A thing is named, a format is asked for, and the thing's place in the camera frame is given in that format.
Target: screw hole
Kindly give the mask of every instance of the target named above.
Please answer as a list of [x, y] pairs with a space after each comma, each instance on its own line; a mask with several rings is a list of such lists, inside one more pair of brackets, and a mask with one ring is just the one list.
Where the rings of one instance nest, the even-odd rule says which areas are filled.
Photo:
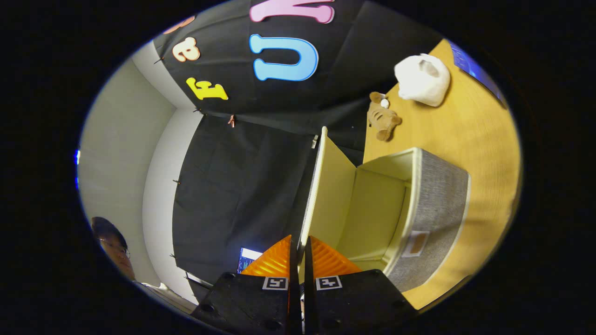
[[337, 319], [326, 319], [323, 320], [323, 327], [325, 328], [338, 328], [342, 322]]
[[211, 312], [215, 311], [215, 308], [213, 308], [213, 306], [211, 306], [208, 303], [202, 303], [201, 304], [201, 310], [203, 310], [205, 312], [208, 312], [208, 313], [211, 313]]
[[268, 330], [278, 330], [281, 328], [281, 323], [275, 320], [266, 320], [265, 328]]

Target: white wall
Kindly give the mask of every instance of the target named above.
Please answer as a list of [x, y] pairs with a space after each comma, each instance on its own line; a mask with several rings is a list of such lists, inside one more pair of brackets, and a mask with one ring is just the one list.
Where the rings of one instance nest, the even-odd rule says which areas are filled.
[[197, 303], [192, 295], [184, 270], [176, 266], [172, 245], [172, 213], [174, 196], [182, 162], [194, 131], [203, 117], [194, 108], [179, 108], [168, 122], [157, 143], [147, 179], [142, 205], [145, 244], [149, 258], [161, 281], [190, 302]]
[[193, 303], [185, 272], [176, 266], [172, 245], [172, 212], [176, 183], [188, 146], [203, 115], [176, 84], [159, 59], [153, 41], [145, 44], [133, 56], [139, 71], [171, 104], [178, 109], [168, 122], [157, 143], [145, 180], [142, 222], [143, 236], [149, 258], [161, 281], [171, 290]]
[[195, 109], [193, 103], [176, 84], [166, 67], [159, 60], [153, 41], [134, 53], [132, 61], [145, 78], [176, 108]]
[[159, 286], [145, 247], [142, 202], [149, 163], [175, 107], [124, 62], [97, 96], [80, 141], [79, 191], [88, 219], [102, 216], [124, 235], [138, 281]]

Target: brown teddy bear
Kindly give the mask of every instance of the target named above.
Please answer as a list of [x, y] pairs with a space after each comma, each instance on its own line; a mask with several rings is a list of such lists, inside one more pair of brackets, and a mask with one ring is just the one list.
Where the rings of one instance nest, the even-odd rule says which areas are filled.
[[395, 126], [402, 123], [402, 118], [394, 111], [381, 106], [381, 101], [385, 98], [384, 94], [379, 92], [370, 93], [371, 104], [368, 107], [368, 121], [377, 128], [377, 139], [379, 141], [388, 141], [391, 137], [391, 131]]

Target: wooden table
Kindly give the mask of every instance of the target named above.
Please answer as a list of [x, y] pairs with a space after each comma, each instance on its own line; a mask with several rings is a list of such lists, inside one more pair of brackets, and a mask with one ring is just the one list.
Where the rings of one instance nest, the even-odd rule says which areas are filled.
[[403, 118], [389, 142], [367, 127], [364, 162], [420, 147], [465, 169], [471, 176], [467, 217], [460, 237], [435, 275], [403, 292], [417, 309], [441, 297], [464, 277], [478, 271], [508, 228], [517, 204], [521, 153], [509, 111], [482, 84], [454, 65], [447, 40], [431, 52], [451, 73], [439, 107], [399, 98], [399, 84], [388, 93], [390, 109]]

